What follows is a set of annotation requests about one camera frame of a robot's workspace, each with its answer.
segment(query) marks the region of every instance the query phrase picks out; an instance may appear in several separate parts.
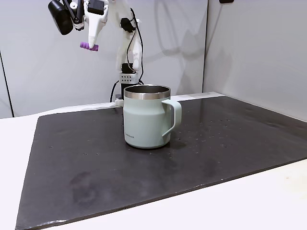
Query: black mat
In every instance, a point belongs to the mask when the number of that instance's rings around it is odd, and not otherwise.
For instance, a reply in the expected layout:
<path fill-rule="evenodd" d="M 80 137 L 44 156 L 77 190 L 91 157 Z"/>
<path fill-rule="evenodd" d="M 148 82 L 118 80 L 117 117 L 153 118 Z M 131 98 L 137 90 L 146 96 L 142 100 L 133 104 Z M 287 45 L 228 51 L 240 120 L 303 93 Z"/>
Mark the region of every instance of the black mat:
<path fill-rule="evenodd" d="M 228 97 L 180 103 L 181 128 L 156 150 L 125 143 L 122 108 L 40 117 L 16 229 L 79 221 L 307 157 L 305 122 Z"/>

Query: gray wall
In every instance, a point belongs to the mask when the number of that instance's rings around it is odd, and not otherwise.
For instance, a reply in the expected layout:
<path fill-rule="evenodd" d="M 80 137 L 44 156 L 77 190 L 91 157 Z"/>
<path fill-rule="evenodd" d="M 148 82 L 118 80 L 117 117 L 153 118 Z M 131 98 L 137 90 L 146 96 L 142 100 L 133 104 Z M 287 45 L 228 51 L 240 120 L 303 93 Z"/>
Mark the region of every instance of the gray wall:
<path fill-rule="evenodd" d="M 12 113 L 0 59 L 0 118 L 8 117 L 12 117 Z"/>
<path fill-rule="evenodd" d="M 204 91 L 307 120 L 306 22 L 306 0 L 209 0 Z"/>
<path fill-rule="evenodd" d="M 122 33 L 108 23 L 99 52 L 79 48 L 87 30 L 61 36 L 50 0 L 2 1 L 0 49 L 17 116 L 63 106 L 108 102 L 118 80 Z M 143 81 L 170 86 L 172 94 L 202 91 L 207 1 L 130 0 L 142 21 Z"/>

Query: mug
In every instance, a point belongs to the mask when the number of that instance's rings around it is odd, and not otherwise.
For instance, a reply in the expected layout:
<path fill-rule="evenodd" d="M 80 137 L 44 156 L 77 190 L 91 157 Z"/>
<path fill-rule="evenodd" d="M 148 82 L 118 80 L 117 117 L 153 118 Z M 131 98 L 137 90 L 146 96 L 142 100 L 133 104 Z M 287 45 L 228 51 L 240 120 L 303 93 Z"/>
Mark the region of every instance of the mug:
<path fill-rule="evenodd" d="M 166 145 L 170 132 L 181 124 L 179 102 L 170 100 L 171 89 L 159 85 L 133 85 L 124 90 L 125 141 L 137 148 Z"/>

